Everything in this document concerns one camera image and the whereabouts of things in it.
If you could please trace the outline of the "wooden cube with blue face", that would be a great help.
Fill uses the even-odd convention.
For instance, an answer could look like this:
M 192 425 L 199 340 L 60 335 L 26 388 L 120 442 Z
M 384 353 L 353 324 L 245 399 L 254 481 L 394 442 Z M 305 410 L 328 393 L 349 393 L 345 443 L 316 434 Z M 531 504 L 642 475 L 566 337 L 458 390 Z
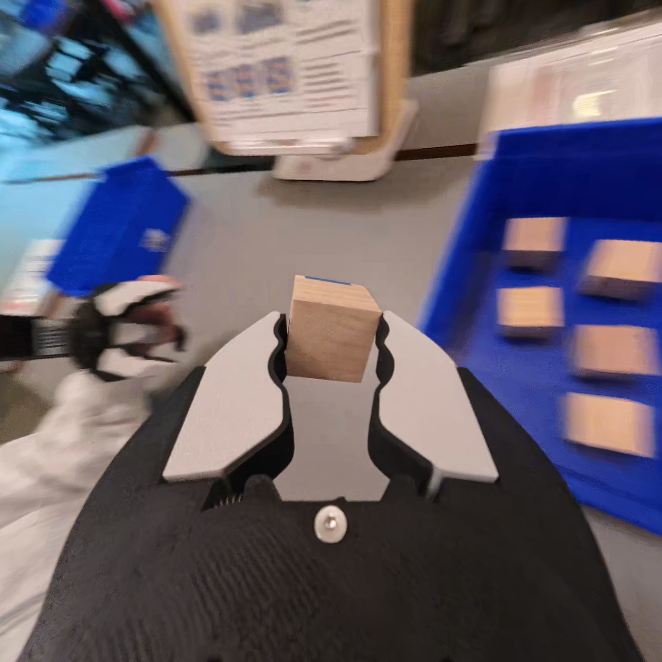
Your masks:
M 288 375 L 360 383 L 381 317 L 362 285 L 296 275 L 287 327 Z

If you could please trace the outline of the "person's left forearm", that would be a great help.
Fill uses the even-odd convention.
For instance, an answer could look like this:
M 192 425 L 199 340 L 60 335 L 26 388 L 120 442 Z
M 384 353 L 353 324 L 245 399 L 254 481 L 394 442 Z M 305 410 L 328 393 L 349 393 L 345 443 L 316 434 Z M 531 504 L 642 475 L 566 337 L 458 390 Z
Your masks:
M 54 406 L 27 436 L 1 446 L 1 529 L 48 506 L 86 497 L 151 414 L 148 392 L 170 366 L 148 362 L 137 376 L 67 376 Z

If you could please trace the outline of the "office desks and chairs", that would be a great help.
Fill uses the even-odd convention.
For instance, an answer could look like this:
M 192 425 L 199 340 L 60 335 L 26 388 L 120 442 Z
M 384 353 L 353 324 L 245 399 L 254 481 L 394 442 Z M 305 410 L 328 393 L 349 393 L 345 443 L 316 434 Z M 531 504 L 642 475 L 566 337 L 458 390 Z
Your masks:
M 1 115 L 55 142 L 192 120 L 155 1 L 2 1 Z

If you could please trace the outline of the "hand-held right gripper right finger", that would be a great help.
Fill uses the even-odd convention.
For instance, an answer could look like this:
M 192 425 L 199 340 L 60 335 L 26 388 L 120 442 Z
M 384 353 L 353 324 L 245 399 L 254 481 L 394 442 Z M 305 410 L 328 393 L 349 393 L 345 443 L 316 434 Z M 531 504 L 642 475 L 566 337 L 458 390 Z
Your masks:
M 443 482 L 495 484 L 499 471 L 454 360 L 394 312 L 383 312 L 368 453 L 390 481 L 426 499 Z

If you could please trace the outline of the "person's light grey hoodie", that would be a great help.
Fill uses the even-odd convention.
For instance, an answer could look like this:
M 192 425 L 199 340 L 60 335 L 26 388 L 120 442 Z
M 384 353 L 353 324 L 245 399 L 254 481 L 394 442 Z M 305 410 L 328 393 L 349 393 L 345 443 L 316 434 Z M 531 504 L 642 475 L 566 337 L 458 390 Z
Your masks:
M 2 661 L 18 660 L 77 516 L 76 511 L 52 506 L 2 527 Z

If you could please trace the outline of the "printed instruction sheet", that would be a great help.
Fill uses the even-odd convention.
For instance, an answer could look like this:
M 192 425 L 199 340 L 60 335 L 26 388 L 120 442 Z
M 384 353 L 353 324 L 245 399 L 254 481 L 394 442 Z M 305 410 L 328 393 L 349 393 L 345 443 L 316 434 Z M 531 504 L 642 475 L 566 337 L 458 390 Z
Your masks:
M 164 1 L 211 141 L 236 153 L 379 133 L 377 1 Z

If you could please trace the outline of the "narrow laminated sheet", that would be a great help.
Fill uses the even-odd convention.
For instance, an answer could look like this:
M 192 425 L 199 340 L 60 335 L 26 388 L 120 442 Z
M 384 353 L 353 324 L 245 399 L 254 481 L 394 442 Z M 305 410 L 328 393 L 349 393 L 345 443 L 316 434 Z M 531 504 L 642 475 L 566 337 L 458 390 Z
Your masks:
M 4 287 L 1 314 L 12 317 L 45 317 L 58 292 L 47 279 L 63 240 L 39 239 L 27 245 L 25 252 Z

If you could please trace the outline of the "blue plastic bin white tag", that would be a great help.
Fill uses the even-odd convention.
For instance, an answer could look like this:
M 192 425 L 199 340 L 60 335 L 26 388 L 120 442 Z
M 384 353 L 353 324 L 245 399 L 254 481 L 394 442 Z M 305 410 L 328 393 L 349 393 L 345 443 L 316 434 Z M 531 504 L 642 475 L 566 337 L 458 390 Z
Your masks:
M 157 274 L 191 199 L 150 156 L 104 170 L 46 276 L 67 297 Z

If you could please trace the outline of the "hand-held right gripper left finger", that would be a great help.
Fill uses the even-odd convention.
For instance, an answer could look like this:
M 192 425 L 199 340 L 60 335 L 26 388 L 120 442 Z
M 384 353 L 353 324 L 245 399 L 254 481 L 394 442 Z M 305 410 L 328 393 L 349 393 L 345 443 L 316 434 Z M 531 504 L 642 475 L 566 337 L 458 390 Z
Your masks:
M 230 479 L 273 442 L 293 444 L 287 320 L 270 312 L 204 365 L 163 470 L 168 483 Z

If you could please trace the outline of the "laminated instruction sheets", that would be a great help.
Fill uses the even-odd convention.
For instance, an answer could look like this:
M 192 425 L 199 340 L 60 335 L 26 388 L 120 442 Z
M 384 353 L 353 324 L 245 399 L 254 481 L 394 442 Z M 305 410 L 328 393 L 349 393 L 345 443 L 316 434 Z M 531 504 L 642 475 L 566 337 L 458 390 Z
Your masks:
M 661 21 L 602 23 L 492 66 L 475 159 L 519 128 L 661 117 Z

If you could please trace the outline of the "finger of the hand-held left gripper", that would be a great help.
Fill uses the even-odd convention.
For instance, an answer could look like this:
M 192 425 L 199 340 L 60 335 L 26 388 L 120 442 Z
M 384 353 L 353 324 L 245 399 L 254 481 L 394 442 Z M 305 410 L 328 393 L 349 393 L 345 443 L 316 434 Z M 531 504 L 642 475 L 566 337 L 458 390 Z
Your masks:
M 125 281 L 95 295 L 95 309 L 105 318 L 121 318 L 138 307 L 160 302 L 179 291 L 165 281 Z
M 95 376 L 105 382 L 151 378 L 176 366 L 178 361 L 153 354 L 154 343 L 129 343 L 105 348 L 97 358 Z

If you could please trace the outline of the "instruction sheet on stand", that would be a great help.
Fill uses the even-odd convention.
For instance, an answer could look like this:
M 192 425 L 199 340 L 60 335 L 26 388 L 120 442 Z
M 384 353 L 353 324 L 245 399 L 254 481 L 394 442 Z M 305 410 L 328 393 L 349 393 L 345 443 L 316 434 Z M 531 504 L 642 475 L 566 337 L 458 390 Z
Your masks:
M 168 11 L 163 12 L 163 2 L 155 1 L 153 6 L 171 51 L 171 22 Z M 227 156 L 273 157 L 273 174 L 281 180 L 361 183 L 382 178 L 393 165 L 394 157 L 418 111 L 418 103 L 411 100 L 408 94 L 412 1 L 377 3 L 380 11 L 380 46 L 377 60 L 379 133 L 376 137 L 358 138 L 346 143 L 335 142 L 327 145 L 325 151 L 321 146 L 290 145 L 282 142 L 274 144 L 276 149 L 269 153 L 236 153 L 223 143 L 211 141 L 206 128 L 192 110 L 209 144 Z M 179 75 L 177 57 L 173 54 L 172 56 Z

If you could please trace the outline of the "person's left hand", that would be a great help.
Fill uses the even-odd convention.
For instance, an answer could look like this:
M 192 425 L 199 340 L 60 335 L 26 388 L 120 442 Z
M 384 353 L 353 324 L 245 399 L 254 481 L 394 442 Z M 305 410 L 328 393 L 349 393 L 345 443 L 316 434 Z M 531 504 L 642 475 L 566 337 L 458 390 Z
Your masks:
M 153 343 L 131 345 L 133 354 L 150 356 L 153 349 L 160 345 L 178 343 L 179 322 L 175 318 L 169 301 L 169 299 L 158 299 L 151 303 L 137 304 L 125 313 L 124 321 L 127 323 L 148 325 L 159 329 Z

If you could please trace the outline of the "pile of wooden cubes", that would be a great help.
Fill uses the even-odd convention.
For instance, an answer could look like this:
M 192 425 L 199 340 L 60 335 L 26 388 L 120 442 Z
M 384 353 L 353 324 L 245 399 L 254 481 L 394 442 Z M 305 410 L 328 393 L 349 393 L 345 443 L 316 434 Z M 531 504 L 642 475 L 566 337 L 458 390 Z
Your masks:
M 502 254 L 513 271 L 551 271 L 566 248 L 567 217 L 512 218 Z M 642 302 L 661 284 L 661 243 L 599 240 L 580 280 L 581 294 L 611 301 Z M 542 340 L 565 324 L 564 296 L 558 287 L 501 288 L 496 294 L 501 335 Z M 654 329 L 624 324 L 580 324 L 571 334 L 571 366 L 576 377 L 616 381 L 661 376 Z M 563 438 L 601 451 L 652 458 L 652 407 L 614 397 L 568 393 L 562 401 Z

